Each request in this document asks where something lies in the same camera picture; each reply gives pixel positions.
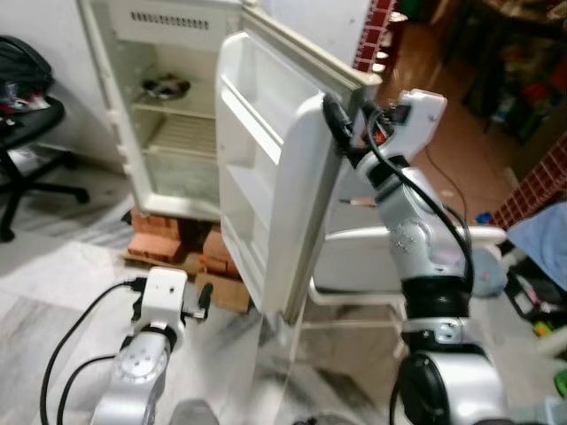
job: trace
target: refrigerator door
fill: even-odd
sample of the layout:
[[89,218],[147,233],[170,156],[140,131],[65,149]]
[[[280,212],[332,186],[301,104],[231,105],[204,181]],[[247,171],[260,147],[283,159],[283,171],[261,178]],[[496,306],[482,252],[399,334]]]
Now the refrigerator door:
[[256,8],[222,45],[216,74],[221,227],[256,307],[298,315],[322,246],[340,157],[324,117],[352,115],[380,79],[353,70]]

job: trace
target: white wall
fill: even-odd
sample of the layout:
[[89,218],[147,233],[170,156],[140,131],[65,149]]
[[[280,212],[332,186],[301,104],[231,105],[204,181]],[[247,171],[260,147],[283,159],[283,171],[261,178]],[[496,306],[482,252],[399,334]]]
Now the white wall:
[[370,0],[259,0],[260,7],[352,65]]
[[53,67],[53,94],[66,119],[46,141],[105,162],[119,163],[114,134],[74,0],[0,0],[0,33],[36,49]]

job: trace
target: black cable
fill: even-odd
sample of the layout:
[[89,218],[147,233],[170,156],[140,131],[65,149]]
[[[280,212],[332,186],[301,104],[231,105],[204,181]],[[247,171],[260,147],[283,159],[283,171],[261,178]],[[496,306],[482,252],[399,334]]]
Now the black cable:
[[74,370],[74,372],[71,374],[71,376],[69,376],[69,380],[65,384],[65,388],[63,389],[63,393],[61,394],[61,399],[59,401],[59,407],[57,409],[57,425],[63,425],[63,412],[65,411],[65,404],[67,402],[67,397],[69,396],[69,391],[71,390],[71,385],[73,385],[73,382],[76,379],[76,377],[79,375],[79,373],[85,367],[92,365],[93,363],[96,363],[98,361],[103,361],[103,360],[114,359],[115,357],[116,357],[116,354],[95,357],[94,359],[90,359],[90,360],[85,361],[83,364],[81,364],[79,367],[77,367]]
[[429,162],[431,163],[431,165],[433,166],[433,168],[435,168],[439,174],[441,174],[443,177],[445,177],[449,183],[451,183],[451,186],[453,186],[457,193],[459,194],[459,197],[461,198],[462,201],[462,208],[464,210],[464,220],[467,221],[468,217],[469,217],[469,205],[467,204],[467,200],[464,197],[464,194],[461,191],[461,188],[459,188],[459,186],[457,185],[457,183],[454,182],[454,180],[449,177],[449,174],[447,174],[445,171],[443,171],[443,169],[437,165],[437,163],[433,160],[433,158],[431,157],[431,153],[429,151],[430,145],[425,146],[425,156],[427,157],[427,159],[429,160]]
[[376,109],[369,116],[368,124],[366,126],[366,133],[367,133],[367,139],[370,145],[370,149],[377,156],[378,160],[386,164],[388,168],[390,168],[390,171],[392,171],[392,173],[395,174],[403,184],[409,186],[417,195],[419,195],[419,197],[439,217],[439,219],[443,222],[443,224],[445,224],[445,226],[447,227],[447,229],[449,230],[449,232],[451,233],[451,235],[454,237],[455,241],[458,243],[459,247],[461,248],[462,255],[464,256],[465,259],[464,278],[466,283],[469,285],[470,290],[472,290],[472,286],[474,283],[474,268],[472,265],[472,257],[470,256],[470,250],[467,243],[463,240],[461,235],[459,235],[459,232],[453,225],[453,222],[447,217],[447,215],[443,212],[443,210],[439,208],[437,203],[433,201],[419,186],[417,186],[417,184],[415,184],[408,177],[406,177],[406,175],[402,173],[401,170],[390,161],[390,159],[386,158],[384,155],[382,155],[382,152],[380,152],[376,144],[376,141],[374,140],[373,137],[374,132],[372,131],[372,126],[375,122],[377,123],[378,117],[382,114],[384,114],[384,112],[381,109]]
[[49,384],[50,384],[51,372],[53,370],[53,366],[55,365],[55,360],[57,359],[59,352],[61,351],[61,349],[63,348],[63,346],[67,342],[67,340],[75,332],[75,330],[77,330],[77,328],[79,328],[82,321],[84,321],[85,318],[89,315],[89,313],[95,308],[95,306],[97,306],[97,304],[100,302],[100,300],[103,299],[104,297],[106,297],[113,290],[116,290],[120,287],[130,287],[131,288],[132,282],[123,282],[123,283],[118,283],[116,285],[113,285],[108,290],[103,292],[100,296],[98,296],[98,298],[95,299],[92,302],[91,305],[89,305],[87,310],[85,310],[84,313],[81,314],[79,319],[77,319],[77,321],[74,323],[74,325],[67,331],[65,336],[63,336],[61,341],[59,341],[59,344],[57,345],[57,347],[55,347],[55,350],[51,354],[50,361],[48,362],[47,367],[45,368],[45,373],[43,374],[42,390],[41,390],[40,398],[39,398],[39,414],[40,414],[40,418],[41,418],[41,421],[42,421],[42,425],[49,425],[49,418],[47,417],[47,389],[48,389]]
[[469,246],[469,251],[472,250],[472,238],[470,237],[470,230],[467,221],[456,211],[452,206],[443,204],[443,207],[451,213],[451,215],[459,222],[462,227],[462,232],[464,233],[464,240]]
[[398,380],[396,379],[396,382],[394,383],[392,388],[392,394],[390,394],[390,411],[388,412],[388,425],[394,425],[398,394],[400,394],[400,386],[398,385]]

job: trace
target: office chair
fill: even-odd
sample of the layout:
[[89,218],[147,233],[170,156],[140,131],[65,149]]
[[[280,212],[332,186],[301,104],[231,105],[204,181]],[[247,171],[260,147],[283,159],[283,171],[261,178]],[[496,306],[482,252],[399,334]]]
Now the office chair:
[[[21,40],[9,36],[0,36],[0,42],[8,43],[10,49],[15,49],[14,52],[24,52],[39,68],[42,68],[42,70],[50,74],[49,64],[47,64],[35,50]],[[38,167],[29,174],[23,174],[16,167],[16,164],[14,164],[9,154],[10,150],[32,143],[61,122],[65,116],[65,107],[63,104],[53,97],[46,97],[45,100],[50,105],[49,108],[12,114],[11,117],[18,121],[18,126],[0,134],[0,167],[9,178],[8,183],[0,185],[0,195],[10,193],[4,215],[0,220],[0,242],[10,242],[15,237],[11,229],[12,221],[18,209],[19,201],[29,190],[74,195],[77,202],[80,204],[89,202],[89,193],[83,188],[38,181],[58,166],[73,169],[76,166],[76,158],[71,152],[64,151],[49,163]]]

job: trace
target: chair wheel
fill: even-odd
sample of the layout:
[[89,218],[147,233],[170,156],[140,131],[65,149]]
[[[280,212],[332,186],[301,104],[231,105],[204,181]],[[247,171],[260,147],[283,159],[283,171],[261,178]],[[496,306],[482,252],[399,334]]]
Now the chair wheel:
[[14,240],[16,235],[9,228],[3,228],[0,230],[0,241],[1,242],[11,242]]
[[78,165],[79,165],[79,161],[77,161],[77,157],[73,155],[71,152],[68,152],[65,155],[65,161],[63,162],[63,166],[67,170],[76,170]]
[[87,204],[90,201],[89,192],[85,189],[78,191],[74,197],[77,199],[79,204]]

